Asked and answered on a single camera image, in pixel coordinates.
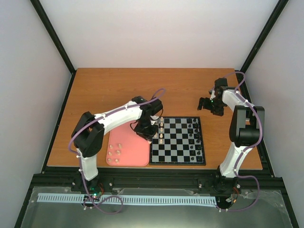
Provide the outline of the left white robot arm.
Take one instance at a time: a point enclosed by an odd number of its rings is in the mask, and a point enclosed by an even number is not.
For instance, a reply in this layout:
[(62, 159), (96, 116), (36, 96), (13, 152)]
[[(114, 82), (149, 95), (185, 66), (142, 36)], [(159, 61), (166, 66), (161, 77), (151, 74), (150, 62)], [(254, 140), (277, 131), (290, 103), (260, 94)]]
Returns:
[(136, 96), (126, 104), (105, 113), (98, 115), (83, 113), (68, 143), (70, 152), (75, 153), (79, 159), (83, 187), (88, 191), (98, 188), (96, 159), (97, 153), (102, 148), (104, 135), (127, 122), (136, 121), (135, 133), (151, 142), (158, 130), (153, 116), (161, 110), (163, 105), (158, 97), (148, 101)]

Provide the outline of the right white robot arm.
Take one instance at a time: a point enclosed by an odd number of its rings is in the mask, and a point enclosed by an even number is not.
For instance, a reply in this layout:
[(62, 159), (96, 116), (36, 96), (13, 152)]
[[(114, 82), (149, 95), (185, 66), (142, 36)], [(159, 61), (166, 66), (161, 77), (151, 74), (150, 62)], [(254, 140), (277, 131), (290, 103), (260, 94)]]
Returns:
[(231, 145), (212, 183), (216, 192), (225, 193), (236, 186), (238, 171), (245, 157), (263, 139), (265, 109), (250, 103), (237, 88), (229, 87), (226, 78), (215, 80), (209, 94), (209, 98), (199, 99), (198, 110), (207, 109), (213, 115), (223, 116), (227, 106), (233, 112), (229, 128)]

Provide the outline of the black white chess board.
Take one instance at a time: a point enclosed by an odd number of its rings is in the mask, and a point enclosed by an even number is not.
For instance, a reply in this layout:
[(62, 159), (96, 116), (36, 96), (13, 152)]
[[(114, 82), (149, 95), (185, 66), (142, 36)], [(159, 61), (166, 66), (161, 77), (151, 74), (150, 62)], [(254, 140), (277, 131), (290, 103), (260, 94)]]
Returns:
[[(163, 117), (163, 127), (160, 127), (160, 119), (156, 121), (158, 126), (158, 138), (153, 138), (150, 145), (150, 165), (206, 165), (204, 143), (201, 129), (200, 117), (198, 116), (176, 116)], [(160, 138), (160, 128), (163, 128), (163, 138)]]

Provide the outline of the pink plastic tray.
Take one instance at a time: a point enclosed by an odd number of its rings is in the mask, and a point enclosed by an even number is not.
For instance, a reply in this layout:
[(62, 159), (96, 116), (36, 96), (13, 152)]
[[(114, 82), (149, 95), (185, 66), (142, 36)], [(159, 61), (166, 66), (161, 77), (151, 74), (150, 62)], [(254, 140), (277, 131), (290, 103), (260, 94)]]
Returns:
[[(106, 162), (110, 166), (124, 166), (124, 167), (143, 167), (149, 163), (150, 144), (147, 140), (138, 136), (133, 130), (135, 126), (134, 121), (127, 122), (110, 131), (109, 143), (107, 148)], [(116, 151), (120, 150), (121, 154), (117, 155)]]

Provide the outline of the black aluminium frame rail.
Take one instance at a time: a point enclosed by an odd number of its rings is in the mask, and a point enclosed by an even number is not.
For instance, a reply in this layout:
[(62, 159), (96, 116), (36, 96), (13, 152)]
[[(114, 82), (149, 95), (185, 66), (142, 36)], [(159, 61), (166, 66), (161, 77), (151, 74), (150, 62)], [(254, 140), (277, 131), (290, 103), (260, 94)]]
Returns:
[(215, 170), (166, 170), (166, 169), (124, 169), (100, 168), (91, 181), (83, 181), (76, 168), (48, 167), (35, 174), (30, 187), (70, 187), (72, 191), (113, 192), (120, 189), (183, 189), (199, 194), (228, 195), (235, 189), (279, 190), (286, 192), (282, 178), (267, 171), (242, 171), (253, 178), (225, 179)]

